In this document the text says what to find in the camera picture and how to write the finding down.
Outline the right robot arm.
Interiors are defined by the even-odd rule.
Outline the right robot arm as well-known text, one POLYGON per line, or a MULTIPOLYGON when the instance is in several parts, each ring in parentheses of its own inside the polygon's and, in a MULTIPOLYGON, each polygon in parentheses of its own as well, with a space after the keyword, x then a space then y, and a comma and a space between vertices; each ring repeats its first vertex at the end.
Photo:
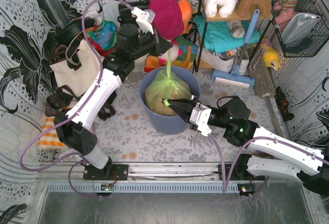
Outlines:
POLYGON ((328 149, 297 144, 249 120, 251 111, 238 96, 228 96, 225 104, 215 107, 203 105, 196 97, 161 102, 211 140, 211 127, 225 129, 223 137, 239 148, 230 169, 221 162, 224 189, 236 174, 241 179, 292 179, 313 193, 328 194, 328 149))

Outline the green trash bag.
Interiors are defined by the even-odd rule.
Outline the green trash bag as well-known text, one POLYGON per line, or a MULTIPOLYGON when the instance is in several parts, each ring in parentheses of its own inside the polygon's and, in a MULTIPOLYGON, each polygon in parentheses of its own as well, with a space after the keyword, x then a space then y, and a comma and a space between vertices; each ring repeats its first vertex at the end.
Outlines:
POLYGON ((171 59, 172 53, 169 51, 167 66, 156 74, 144 92, 147 108, 163 116, 177 115, 169 108, 168 100, 189 99, 192 96, 189 85, 173 72, 171 59))

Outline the blue trash bin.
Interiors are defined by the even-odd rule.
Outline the blue trash bin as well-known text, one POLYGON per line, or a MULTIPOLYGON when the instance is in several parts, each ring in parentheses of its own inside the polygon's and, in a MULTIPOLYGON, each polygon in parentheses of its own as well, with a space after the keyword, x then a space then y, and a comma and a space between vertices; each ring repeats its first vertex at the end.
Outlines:
MULTIPOLYGON (((145 110, 147 111, 151 125, 155 128, 155 130, 157 132, 160 132, 165 135, 176 135, 176 134, 182 133, 186 129, 188 129, 189 124, 184 122, 184 120, 178 115, 163 116, 163 115, 157 114, 157 113, 153 112, 152 110, 150 110, 146 106, 146 102, 145 102, 146 88, 152 83, 152 81, 155 79, 155 76, 157 75, 157 73, 162 69, 166 69, 166 67, 164 66, 164 67, 156 68, 156 69, 152 70, 151 72, 147 73, 147 75, 143 78, 143 80, 140 84, 139 95, 140 95, 141 103, 142 103, 143 107, 145 108, 145 110)), ((177 66, 173 66, 172 71, 179 78, 181 78, 183 81, 185 81, 189 85, 192 95, 194 95, 198 98, 201 96, 202 89, 201 89, 200 82, 198 81, 198 79, 196 78, 196 76, 193 73, 191 73, 190 71, 188 71, 184 68, 177 67, 177 66)))

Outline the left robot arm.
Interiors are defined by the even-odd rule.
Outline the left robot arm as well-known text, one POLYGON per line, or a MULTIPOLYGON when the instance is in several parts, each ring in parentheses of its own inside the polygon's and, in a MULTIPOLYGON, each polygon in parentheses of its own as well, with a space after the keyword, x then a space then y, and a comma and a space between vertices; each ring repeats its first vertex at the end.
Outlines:
POLYGON ((59 140, 77 151, 85 160, 85 180, 117 180, 112 160, 97 145, 97 137, 90 131, 92 123, 109 97, 134 69, 134 61, 147 54, 161 56, 171 49, 170 40, 159 32, 142 32, 135 24, 120 26, 114 50, 103 60, 90 88, 65 114, 54 119, 59 140))

